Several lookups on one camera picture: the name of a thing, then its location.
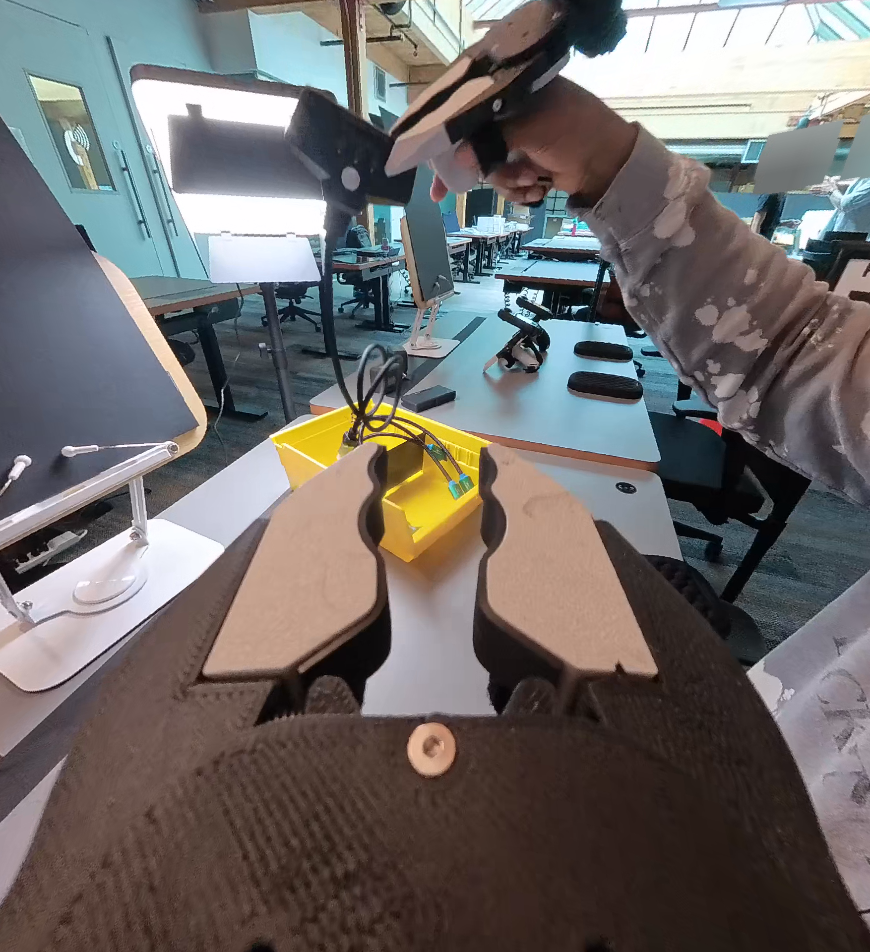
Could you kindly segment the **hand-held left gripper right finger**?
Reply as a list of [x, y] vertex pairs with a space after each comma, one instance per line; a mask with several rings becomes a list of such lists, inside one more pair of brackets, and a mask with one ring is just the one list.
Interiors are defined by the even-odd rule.
[[481, 450], [481, 537], [474, 651], [497, 684], [577, 684], [658, 665], [595, 519], [516, 451]]

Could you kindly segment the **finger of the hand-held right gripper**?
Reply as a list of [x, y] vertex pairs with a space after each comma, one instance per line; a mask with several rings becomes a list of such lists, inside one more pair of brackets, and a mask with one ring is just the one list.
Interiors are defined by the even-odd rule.
[[509, 73], [476, 76], [420, 99], [392, 131], [389, 172], [494, 173], [509, 158], [501, 124]]

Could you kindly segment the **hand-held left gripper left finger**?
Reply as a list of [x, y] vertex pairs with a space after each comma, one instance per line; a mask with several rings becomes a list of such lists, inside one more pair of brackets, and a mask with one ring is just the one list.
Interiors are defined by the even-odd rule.
[[381, 668], [391, 648], [386, 476], [386, 450], [364, 444], [274, 509], [203, 663], [206, 680], [328, 674], [364, 684]]

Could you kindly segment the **yellow plastic bin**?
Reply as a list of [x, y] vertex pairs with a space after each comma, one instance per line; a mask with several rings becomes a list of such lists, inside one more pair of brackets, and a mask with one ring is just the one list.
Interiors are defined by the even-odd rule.
[[[271, 436], [292, 489], [332, 466], [340, 452], [349, 450], [344, 438], [353, 422], [349, 410], [338, 409]], [[382, 513], [381, 546], [409, 563], [481, 507], [479, 466], [481, 452], [489, 442], [411, 411], [397, 412], [386, 428], [360, 432], [357, 441], [393, 440], [397, 436], [422, 445], [429, 480], [426, 501], [411, 522], [398, 511]]]

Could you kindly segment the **dark grey usb hub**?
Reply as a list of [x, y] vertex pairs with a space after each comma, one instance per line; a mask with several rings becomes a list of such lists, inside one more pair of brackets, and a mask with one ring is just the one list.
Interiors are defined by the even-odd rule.
[[286, 142], [320, 182], [322, 197], [334, 210], [355, 216], [367, 205], [405, 207], [411, 200], [416, 170], [386, 171], [392, 137], [322, 90], [302, 88]]

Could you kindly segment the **person's right forearm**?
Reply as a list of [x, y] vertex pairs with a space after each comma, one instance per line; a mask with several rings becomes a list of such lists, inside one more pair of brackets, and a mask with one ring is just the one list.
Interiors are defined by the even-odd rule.
[[832, 293], [638, 128], [584, 219], [632, 318], [723, 428], [870, 508], [870, 304]]

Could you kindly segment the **person's right hand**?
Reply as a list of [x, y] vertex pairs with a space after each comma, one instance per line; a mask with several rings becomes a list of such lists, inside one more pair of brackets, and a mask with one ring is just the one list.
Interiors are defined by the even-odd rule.
[[458, 163], [520, 205], [541, 202], [550, 190], [564, 192], [573, 208], [594, 208], [629, 159], [636, 125], [570, 79], [557, 76], [501, 124], [507, 158], [484, 173], [465, 142]]

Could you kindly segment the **small black tilted board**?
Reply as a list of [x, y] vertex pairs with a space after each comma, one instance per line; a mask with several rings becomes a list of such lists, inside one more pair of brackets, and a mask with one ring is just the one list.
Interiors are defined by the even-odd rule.
[[441, 305], [454, 296], [451, 261], [441, 208], [431, 198], [433, 172], [415, 170], [412, 195], [405, 206], [401, 234], [415, 317], [404, 350], [407, 355], [441, 360], [458, 345], [433, 336]]

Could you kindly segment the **white board stand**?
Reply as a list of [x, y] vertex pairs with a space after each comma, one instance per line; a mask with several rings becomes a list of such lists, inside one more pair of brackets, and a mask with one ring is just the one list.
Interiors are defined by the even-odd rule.
[[161, 518], [149, 518], [143, 478], [181, 452], [173, 441], [63, 446], [75, 462], [103, 450], [130, 458], [0, 519], [0, 550], [127, 487], [130, 528], [14, 593], [0, 574], [0, 675], [26, 693], [64, 684], [196, 581], [224, 547]]

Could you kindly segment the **black bin divider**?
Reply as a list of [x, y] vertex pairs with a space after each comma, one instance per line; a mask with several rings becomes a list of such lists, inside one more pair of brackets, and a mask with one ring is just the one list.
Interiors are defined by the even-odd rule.
[[411, 522], [426, 501], [429, 490], [422, 445], [408, 438], [370, 439], [367, 449], [368, 473], [374, 498], [382, 512], [400, 512]]

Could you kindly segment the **wood edged grey table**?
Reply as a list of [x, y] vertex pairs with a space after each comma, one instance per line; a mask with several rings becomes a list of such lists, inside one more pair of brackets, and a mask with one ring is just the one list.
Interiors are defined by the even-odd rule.
[[574, 353], [584, 340], [627, 343], [617, 326], [556, 320], [546, 323], [550, 349], [540, 370], [527, 374], [484, 366], [514, 328], [495, 316], [473, 319], [442, 359], [411, 357], [407, 391], [453, 388], [456, 398], [428, 411], [439, 422], [514, 448], [612, 466], [656, 471], [661, 459], [643, 399], [623, 401], [568, 389], [579, 371], [636, 379], [632, 361], [594, 361]]

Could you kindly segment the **black office chair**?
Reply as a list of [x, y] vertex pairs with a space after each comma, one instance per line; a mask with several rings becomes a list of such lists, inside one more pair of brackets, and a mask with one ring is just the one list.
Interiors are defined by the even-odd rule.
[[[315, 331], [322, 330], [320, 313], [303, 306], [305, 301], [309, 299], [310, 291], [316, 288], [316, 285], [306, 283], [261, 283], [260, 295], [263, 298], [264, 306], [261, 318], [262, 327], [269, 325], [269, 316], [273, 311], [279, 317], [281, 324], [300, 320], [308, 323]], [[274, 308], [269, 308], [266, 303], [265, 289], [270, 289], [273, 292], [271, 297], [273, 298]]]
[[657, 474], [668, 501], [692, 506], [714, 526], [754, 531], [721, 595], [734, 602], [786, 529], [811, 481], [703, 417], [649, 412], [660, 453]]

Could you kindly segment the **spare hand-held gripper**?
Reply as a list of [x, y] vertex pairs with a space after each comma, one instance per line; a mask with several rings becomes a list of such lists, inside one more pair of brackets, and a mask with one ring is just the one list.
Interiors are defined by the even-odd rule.
[[489, 359], [483, 368], [487, 375], [496, 365], [505, 371], [520, 371], [536, 374], [550, 347], [550, 337], [542, 322], [553, 320], [552, 311], [524, 295], [516, 298], [517, 311], [506, 304], [498, 311], [498, 317], [515, 328], [511, 338]]

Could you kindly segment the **studio light panel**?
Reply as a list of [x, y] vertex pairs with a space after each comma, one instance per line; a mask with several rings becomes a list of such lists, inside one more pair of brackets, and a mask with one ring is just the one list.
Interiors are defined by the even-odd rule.
[[317, 235], [323, 231], [320, 198], [237, 195], [231, 186], [208, 194], [185, 194], [170, 167], [169, 119], [200, 106], [211, 120], [274, 126], [285, 130], [301, 87], [254, 73], [217, 74], [163, 65], [133, 65], [133, 103], [179, 217], [192, 234]]

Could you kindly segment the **wood top office desk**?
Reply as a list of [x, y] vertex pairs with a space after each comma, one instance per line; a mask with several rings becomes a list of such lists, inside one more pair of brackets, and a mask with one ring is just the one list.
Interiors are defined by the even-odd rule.
[[265, 410], [235, 403], [215, 329], [218, 324], [238, 319], [247, 298], [260, 294], [259, 286], [159, 276], [130, 281], [167, 340], [185, 332], [195, 333], [215, 400], [205, 402], [205, 407], [236, 420], [264, 419]]

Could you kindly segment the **person's grey patterned clothing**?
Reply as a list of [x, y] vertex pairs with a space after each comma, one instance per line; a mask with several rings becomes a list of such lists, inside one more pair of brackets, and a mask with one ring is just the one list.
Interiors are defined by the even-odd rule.
[[870, 908], [870, 570], [749, 672], [846, 887]]

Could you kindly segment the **grey door with window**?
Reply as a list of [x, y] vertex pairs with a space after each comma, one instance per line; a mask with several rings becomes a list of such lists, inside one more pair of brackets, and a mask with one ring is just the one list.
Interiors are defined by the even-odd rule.
[[17, 3], [1, 11], [22, 94], [15, 126], [37, 170], [101, 255], [128, 274], [155, 273], [153, 232], [86, 30]]

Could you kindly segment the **large black wood-rimmed board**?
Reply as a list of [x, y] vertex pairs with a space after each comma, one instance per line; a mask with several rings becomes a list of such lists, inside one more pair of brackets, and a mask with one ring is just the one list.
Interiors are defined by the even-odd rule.
[[0, 118], [0, 519], [145, 444], [202, 439], [206, 416], [162, 360]]

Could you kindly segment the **wooden post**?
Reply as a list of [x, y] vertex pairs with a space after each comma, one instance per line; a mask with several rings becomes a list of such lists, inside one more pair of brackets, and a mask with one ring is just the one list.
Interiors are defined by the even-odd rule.
[[367, 25], [362, 1], [339, 1], [343, 41], [346, 94], [349, 110], [369, 120], [367, 98]]

